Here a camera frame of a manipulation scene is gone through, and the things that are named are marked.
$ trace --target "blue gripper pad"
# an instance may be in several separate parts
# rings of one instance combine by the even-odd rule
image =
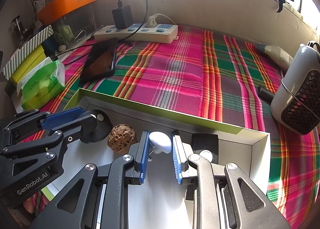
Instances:
[[[182,174],[181,174],[181,162],[180,157],[178,155],[177,143],[175,136],[172,136],[172,157],[173,157],[173,165],[174,171],[176,173],[176,179],[179,184],[182,183]]]
[[[148,165],[148,156],[149,156],[149,132],[146,136],[146,142],[144,144],[143,154],[142,154],[142,160],[141,160],[141,176],[140,176],[140,182],[143,184],[144,179],[146,178],[147,174],[147,165]]]
[[[51,130],[62,124],[76,120],[84,110],[80,107],[47,116],[41,124],[42,129]]]

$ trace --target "black suction cup mount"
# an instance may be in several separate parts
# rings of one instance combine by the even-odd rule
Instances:
[[[98,124],[93,132],[83,136],[80,140],[84,143],[96,143],[105,139],[113,128],[108,115],[100,110],[91,110],[84,112],[79,118],[87,115],[94,116]]]

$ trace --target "white box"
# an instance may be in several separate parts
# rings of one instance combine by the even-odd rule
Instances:
[[[188,114],[177,113],[113,96],[80,89],[67,107],[80,106],[84,110],[100,109],[110,118],[113,126],[128,124],[135,130],[138,141],[143,130],[161,131],[171,137],[179,130],[181,140],[191,143],[192,133],[213,133],[219,136],[219,164],[236,163],[266,194],[270,170],[269,133],[249,130],[234,125],[211,121]],[[191,122],[202,123],[202,126]],[[44,189],[51,198],[87,163],[97,166],[111,163],[120,155],[107,145],[107,138],[98,143],[75,141],[68,145],[63,160],[64,174]],[[186,186],[178,184],[172,153],[152,155],[147,176],[141,186],[129,185],[129,228],[192,228],[183,200]],[[101,204],[98,222],[101,217]]]

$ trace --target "striped box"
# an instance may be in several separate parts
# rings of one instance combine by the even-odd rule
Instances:
[[[4,76],[7,80],[13,75],[14,71],[23,62],[24,59],[35,50],[38,45],[45,41],[49,36],[53,35],[51,25],[43,29],[40,33],[34,36],[29,42],[27,42],[13,57],[10,58],[9,62],[3,68]]]

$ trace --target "charger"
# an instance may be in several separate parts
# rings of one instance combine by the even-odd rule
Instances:
[[[126,29],[133,25],[133,18],[131,13],[130,6],[122,6],[121,0],[118,0],[118,8],[112,10],[113,20],[115,21],[115,25],[117,29]],[[141,25],[135,30],[132,34],[126,36],[125,38],[120,39],[120,41],[124,41],[131,36],[133,36],[136,32],[140,30],[143,24],[146,22],[148,15],[148,0],[146,0],[146,14],[144,16],[143,22]]]
[[[133,25],[133,18],[130,6],[122,6],[122,2],[118,2],[118,7],[112,10],[113,20],[117,29],[125,29]]]

